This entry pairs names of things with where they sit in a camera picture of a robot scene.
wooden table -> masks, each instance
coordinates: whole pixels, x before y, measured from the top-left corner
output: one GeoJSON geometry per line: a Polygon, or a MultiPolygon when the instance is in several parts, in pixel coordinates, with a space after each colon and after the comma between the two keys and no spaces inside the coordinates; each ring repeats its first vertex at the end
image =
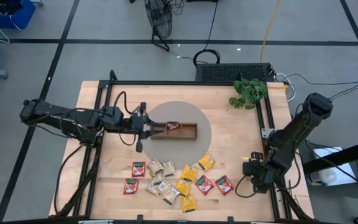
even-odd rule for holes
{"type": "MultiPolygon", "coordinates": [[[[97,86],[98,82],[82,83],[77,107],[93,108],[97,86]]],[[[216,164],[207,173],[199,169],[198,177],[205,174],[215,182],[223,175],[227,175],[236,185],[243,176],[241,167],[244,160],[242,157],[249,157],[252,151],[262,152],[257,112],[256,110],[238,110],[229,105],[228,99],[237,95],[232,86],[114,85],[110,105],[114,103],[117,94],[123,90],[128,95],[127,102],[130,110],[139,105],[141,101],[147,102],[148,111],[167,101],[185,101],[197,106],[206,115],[212,130],[208,153],[216,160],[216,164]]],[[[291,117],[283,84],[268,83],[268,92],[275,127],[284,128],[290,122],[291,117]]],[[[120,99],[118,106],[124,108],[123,98],[120,99]]],[[[265,126],[268,127],[265,107],[262,106],[262,109],[265,126]]],[[[131,142],[133,139],[132,136],[126,135],[123,135],[123,138],[126,142],[131,142]]],[[[78,141],[69,139],[64,158],[77,147],[78,141]]],[[[84,151],[82,149],[75,154],[66,163],[62,172],[58,191],[59,209],[62,209],[78,186],[84,151]]],[[[228,216],[233,216],[235,221],[274,221],[269,192],[256,194],[252,198],[240,198],[234,191],[223,196],[215,187],[207,196],[204,196],[192,184],[190,193],[195,196],[198,210],[182,213],[180,197],[171,207],[162,199],[154,197],[144,190],[150,180],[147,172],[145,177],[139,178],[136,194],[123,195],[124,180],[131,177],[132,162],[134,161],[149,163],[150,159],[144,153],[137,153],[135,146],[124,145],[117,134],[105,134],[91,218],[134,220],[137,215],[144,215],[145,220],[225,221],[228,216]]],[[[301,166],[300,168],[301,184],[292,190],[292,194],[306,214],[313,217],[303,169],[301,166]]],[[[181,170],[177,170],[177,175],[169,177],[168,180],[176,185],[180,175],[181,170]]],[[[298,172],[295,163],[293,163],[285,180],[287,183],[288,180],[296,183],[297,179],[298,172]]],[[[239,193],[251,194],[252,184],[243,181],[239,187],[239,193]]],[[[87,196],[88,191],[85,190],[80,214],[84,213],[87,196]]],[[[277,193],[277,197],[280,216],[285,217],[280,193],[277,193]]]]}

blue bin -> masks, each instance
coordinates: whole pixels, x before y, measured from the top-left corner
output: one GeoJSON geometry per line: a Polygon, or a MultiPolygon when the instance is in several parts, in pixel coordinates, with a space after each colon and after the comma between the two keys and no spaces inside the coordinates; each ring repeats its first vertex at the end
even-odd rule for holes
{"type": "Polygon", "coordinates": [[[16,26],[20,29],[25,29],[30,22],[30,19],[35,11],[35,6],[30,0],[11,0],[20,1],[23,8],[11,16],[0,15],[0,28],[16,29],[16,26]]]}

white container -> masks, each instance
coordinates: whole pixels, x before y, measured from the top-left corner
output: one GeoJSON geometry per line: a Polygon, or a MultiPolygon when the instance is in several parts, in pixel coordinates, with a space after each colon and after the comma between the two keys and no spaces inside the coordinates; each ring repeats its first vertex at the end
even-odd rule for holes
{"type": "Polygon", "coordinates": [[[331,168],[306,175],[306,181],[312,186],[330,184],[335,182],[336,179],[336,173],[331,168]]]}

gray circular mat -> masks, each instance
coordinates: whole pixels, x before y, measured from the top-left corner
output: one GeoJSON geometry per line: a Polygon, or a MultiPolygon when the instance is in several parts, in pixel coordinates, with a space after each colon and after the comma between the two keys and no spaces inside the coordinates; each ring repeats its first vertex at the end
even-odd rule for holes
{"type": "Polygon", "coordinates": [[[209,149],[211,126],[208,118],[196,106],[182,101],[166,102],[152,109],[149,117],[155,122],[197,123],[198,127],[197,140],[144,140],[143,150],[149,159],[158,159],[160,162],[172,160],[176,169],[182,169],[186,164],[198,162],[209,149]]]}

gray floor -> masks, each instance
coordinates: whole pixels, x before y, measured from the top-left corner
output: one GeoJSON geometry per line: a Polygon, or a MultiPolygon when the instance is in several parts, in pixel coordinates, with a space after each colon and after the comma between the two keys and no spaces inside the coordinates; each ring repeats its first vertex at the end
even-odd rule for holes
{"type": "MultiPolygon", "coordinates": [[[[358,26],[358,1],[347,0],[358,26]]],[[[8,30],[14,39],[59,39],[74,0],[44,0],[28,28],[8,30]]],[[[262,40],[275,1],[221,0],[211,39],[262,40]]],[[[186,4],[173,17],[169,39],[207,39],[214,4],[186,4]]],[[[68,39],[149,39],[144,1],[80,0],[68,39]]],[[[337,0],[283,1],[269,40],[357,41],[341,3],[337,0]]],[[[175,44],[172,51],[192,57],[204,45],[175,44]]],[[[210,45],[222,55],[222,63],[258,62],[260,45],[210,45]]],[[[0,202],[27,128],[20,123],[22,102],[37,98],[50,68],[57,44],[0,44],[0,69],[9,72],[0,80],[0,202]]],[[[210,55],[200,60],[214,62],[210,55]]],[[[358,46],[277,46],[265,48],[265,62],[276,72],[299,73],[311,82],[358,80],[358,46]]],[[[74,107],[83,80],[107,79],[113,69],[120,80],[194,80],[191,60],[177,58],[150,44],[65,44],[47,100],[74,107]]],[[[296,98],[291,112],[309,93],[326,96],[350,88],[312,86],[292,77],[296,98]]],[[[334,102],[332,116],[309,139],[320,144],[349,147],[358,143],[358,90],[334,102]]],[[[65,140],[36,130],[4,221],[42,218],[48,215],[65,140]]],[[[304,160],[311,154],[301,149],[304,160]]],[[[358,201],[344,190],[310,187],[314,215],[322,221],[352,223],[358,201]]]]}

